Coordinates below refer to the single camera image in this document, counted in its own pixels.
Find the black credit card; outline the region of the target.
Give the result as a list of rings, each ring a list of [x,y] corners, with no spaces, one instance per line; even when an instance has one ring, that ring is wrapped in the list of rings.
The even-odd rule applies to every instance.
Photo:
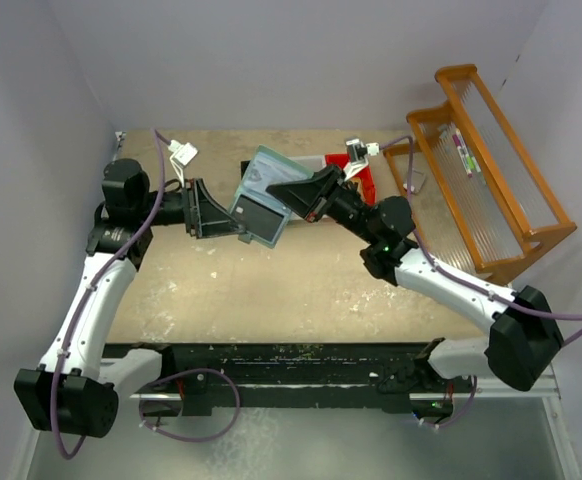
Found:
[[[240,195],[234,202],[232,216],[244,226],[238,235],[243,243],[260,243],[268,248],[277,244],[288,217],[272,208],[245,195]]]

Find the green leather card holder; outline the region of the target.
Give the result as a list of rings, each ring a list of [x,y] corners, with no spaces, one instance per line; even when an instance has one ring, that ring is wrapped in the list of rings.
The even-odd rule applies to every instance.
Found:
[[[267,194],[265,189],[272,183],[303,180],[310,178],[312,174],[313,172],[303,168],[290,158],[285,157],[267,146],[260,145],[250,160],[247,172],[242,177],[234,194],[229,213],[231,214],[237,197],[245,195],[266,204],[274,211],[286,215],[289,222],[293,212],[271,195]]]

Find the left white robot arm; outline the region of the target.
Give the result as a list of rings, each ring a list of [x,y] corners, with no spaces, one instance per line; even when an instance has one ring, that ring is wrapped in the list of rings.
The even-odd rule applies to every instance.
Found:
[[[152,225],[165,209],[165,190],[151,191],[134,159],[109,163],[104,200],[89,234],[80,283],[52,345],[37,367],[21,369],[14,390],[32,426],[60,441],[107,435],[119,405],[150,387],[165,392],[178,372],[169,346],[130,349],[109,365],[104,350],[114,317],[152,240]]]

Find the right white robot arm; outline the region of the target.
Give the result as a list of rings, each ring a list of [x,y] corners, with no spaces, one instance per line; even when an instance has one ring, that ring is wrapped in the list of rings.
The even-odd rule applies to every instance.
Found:
[[[271,184],[266,191],[305,221],[328,216],[365,241],[360,256],[372,277],[431,298],[482,332],[480,338],[431,341],[415,369],[423,389],[438,391],[459,376],[489,376],[527,392],[563,347],[557,321],[540,290],[514,290],[481,280],[411,240],[416,226],[405,197],[390,196],[369,205],[335,165],[308,179]]]

